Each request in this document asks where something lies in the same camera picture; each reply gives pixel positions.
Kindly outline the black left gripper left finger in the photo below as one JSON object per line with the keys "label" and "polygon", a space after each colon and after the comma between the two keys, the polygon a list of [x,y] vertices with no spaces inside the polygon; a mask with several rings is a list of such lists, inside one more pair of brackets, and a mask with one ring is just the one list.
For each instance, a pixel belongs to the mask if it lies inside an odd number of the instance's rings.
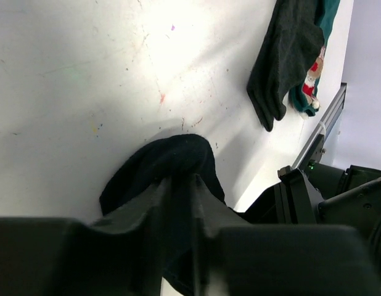
{"label": "black left gripper left finger", "polygon": [[94,224],[0,217],[0,295],[159,295],[171,182]]}

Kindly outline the black sock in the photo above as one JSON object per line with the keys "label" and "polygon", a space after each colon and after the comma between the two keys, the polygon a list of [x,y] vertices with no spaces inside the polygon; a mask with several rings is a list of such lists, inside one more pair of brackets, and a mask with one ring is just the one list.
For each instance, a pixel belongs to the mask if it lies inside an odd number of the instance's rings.
{"label": "black sock", "polygon": [[210,143],[197,134],[180,134],[148,143],[132,155],[102,191],[99,202],[103,215],[145,191],[152,183],[172,180],[171,214],[163,277],[180,294],[194,294],[191,242],[191,200],[182,181],[199,175],[208,190],[224,202],[224,191],[215,169]]}
{"label": "black sock", "polygon": [[263,128],[283,119],[284,96],[304,81],[324,44],[317,1],[277,1],[250,73],[247,94]]}

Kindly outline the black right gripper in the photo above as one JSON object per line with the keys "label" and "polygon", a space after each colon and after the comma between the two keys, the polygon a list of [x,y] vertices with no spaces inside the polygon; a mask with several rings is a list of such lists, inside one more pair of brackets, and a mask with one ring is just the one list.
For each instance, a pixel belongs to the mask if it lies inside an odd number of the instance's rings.
{"label": "black right gripper", "polygon": [[340,170],[310,165],[278,172],[240,217],[253,224],[334,224],[355,228],[381,247],[381,171],[361,166]]}

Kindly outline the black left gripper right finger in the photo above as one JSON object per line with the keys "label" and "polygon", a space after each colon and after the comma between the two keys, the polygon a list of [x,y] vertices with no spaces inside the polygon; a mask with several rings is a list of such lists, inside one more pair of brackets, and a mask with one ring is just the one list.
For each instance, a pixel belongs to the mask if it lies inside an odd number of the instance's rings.
{"label": "black left gripper right finger", "polygon": [[351,227],[251,224],[200,177],[192,224],[196,295],[381,295],[366,243]]}

